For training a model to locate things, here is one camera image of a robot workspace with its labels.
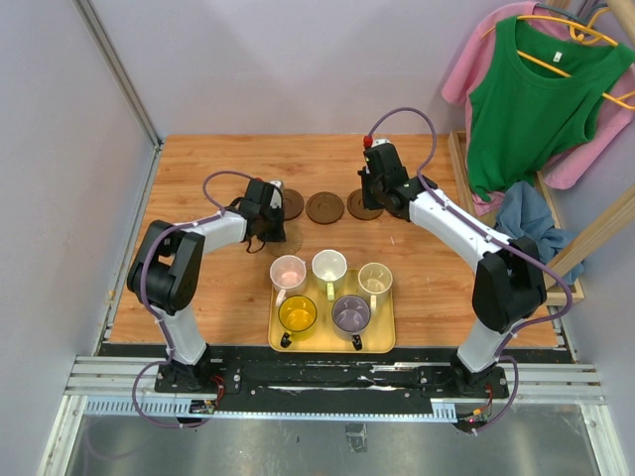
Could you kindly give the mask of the woven rattan coaster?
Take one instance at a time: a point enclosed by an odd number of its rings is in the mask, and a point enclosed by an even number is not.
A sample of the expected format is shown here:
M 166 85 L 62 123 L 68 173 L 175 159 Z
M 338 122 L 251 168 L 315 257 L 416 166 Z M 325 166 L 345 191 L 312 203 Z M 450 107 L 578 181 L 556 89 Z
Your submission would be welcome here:
M 300 227 L 294 223 L 285 226 L 286 240 L 284 242 L 268 243 L 268 252 L 275 256 L 295 255 L 303 246 L 304 237 Z

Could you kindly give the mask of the brown coaster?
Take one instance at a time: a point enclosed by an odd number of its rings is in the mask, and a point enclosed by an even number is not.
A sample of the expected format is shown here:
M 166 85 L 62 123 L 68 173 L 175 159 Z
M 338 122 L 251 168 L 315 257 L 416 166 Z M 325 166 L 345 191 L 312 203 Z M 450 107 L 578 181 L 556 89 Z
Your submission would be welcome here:
M 349 194 L 346 208 L 351 216 L 363 221 L 377 219 L 383 213 L 383 209 L 367 209 L 364 207 L 363 194 L 360 188 Z
M 303 196 L 292 188 L 285 188 L 283 191 L 284 219 L 286 221 L 298 218 L 305 207 Z
M 335 223 L 342 217 L 344 203 L 338 195 L 329 191 L 321 191 L 308 199 L 306 212 L 312 222 L 328 225 Z

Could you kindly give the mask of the brown coaster top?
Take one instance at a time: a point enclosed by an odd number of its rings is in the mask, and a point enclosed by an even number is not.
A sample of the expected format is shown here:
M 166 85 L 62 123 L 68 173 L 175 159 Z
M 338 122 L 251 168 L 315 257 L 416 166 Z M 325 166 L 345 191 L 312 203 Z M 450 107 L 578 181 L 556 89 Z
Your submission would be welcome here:
M 383 213 L 383 209 L 367 209 L 364 207 L 363 194 L 360 188 L 349 194 L 346 208 L 351 216 L 363 221 L 377 219 Z

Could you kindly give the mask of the brown coaster bottom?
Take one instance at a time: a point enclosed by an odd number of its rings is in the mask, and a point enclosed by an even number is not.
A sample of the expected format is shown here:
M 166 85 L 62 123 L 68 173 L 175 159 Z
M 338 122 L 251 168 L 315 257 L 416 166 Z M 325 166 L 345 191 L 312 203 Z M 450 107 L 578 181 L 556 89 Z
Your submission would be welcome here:
M 321 191 L 308 199 L 306 212 L 312 222 L 328 225 L 335 223 L 342 217 L 344 203 L 338 195 L 329 191 Z

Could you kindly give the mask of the cream cup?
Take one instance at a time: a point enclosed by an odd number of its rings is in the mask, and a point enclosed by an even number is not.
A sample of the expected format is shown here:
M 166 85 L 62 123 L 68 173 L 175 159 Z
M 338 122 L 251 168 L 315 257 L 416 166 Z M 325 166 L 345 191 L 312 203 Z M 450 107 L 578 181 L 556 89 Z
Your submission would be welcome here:
M 367 263 L 358 271 L 358 293 L 368 303 L 372 317 L 377 314 L 381 305 L 389 297 L 392 286 L 392 272 L 384 264 Z

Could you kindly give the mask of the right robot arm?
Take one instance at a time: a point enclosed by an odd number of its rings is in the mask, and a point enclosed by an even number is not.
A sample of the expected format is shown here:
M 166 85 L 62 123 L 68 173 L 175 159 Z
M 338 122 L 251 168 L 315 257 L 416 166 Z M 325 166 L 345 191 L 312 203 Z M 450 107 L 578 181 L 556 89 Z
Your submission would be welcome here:
M 463 397 L 481 391 L 513 326 L 531 317 L 547 297 L 537 245 L 511 239 L 456 206 L 427 178 L 411 178 L 395 146 L 369 140 L 361 178 L 363 206 L 384 209 L 449 246 L 474 272 L 468 337 L 450 358 L 449 385 Z

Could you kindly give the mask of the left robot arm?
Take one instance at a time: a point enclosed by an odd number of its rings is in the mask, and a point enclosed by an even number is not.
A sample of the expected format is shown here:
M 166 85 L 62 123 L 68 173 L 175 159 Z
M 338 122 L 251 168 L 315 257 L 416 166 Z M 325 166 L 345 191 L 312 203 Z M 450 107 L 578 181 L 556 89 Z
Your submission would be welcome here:
M 284 242 L 284 185 L 251 178 L 243 195 L 199 220 L 153 221 L 127 276 L 127 288 L 155 317 L 167 344 L 164 376 L 179 390 L 205 390 L 212 380 L 208 345 L 195 321 L 192 301 L 202 259 L 225 246 Z

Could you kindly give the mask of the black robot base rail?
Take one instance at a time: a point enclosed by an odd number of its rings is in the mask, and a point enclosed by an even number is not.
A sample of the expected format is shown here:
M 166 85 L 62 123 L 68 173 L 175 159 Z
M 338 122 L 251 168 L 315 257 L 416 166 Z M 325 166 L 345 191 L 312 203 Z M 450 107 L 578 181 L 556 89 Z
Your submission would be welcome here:
M 290 416 L 429 416 L 434 398 L 472 405 L 510 395 L 498 365 L 469 376 L 451 349 L 397 348 L 386 354 L 282 353 L 259 346 L 211 346 L 195 370 L 161 364 L 136 372 L 138 400 L 184 394 L 192 409 L 222 392 L 227 412 Z

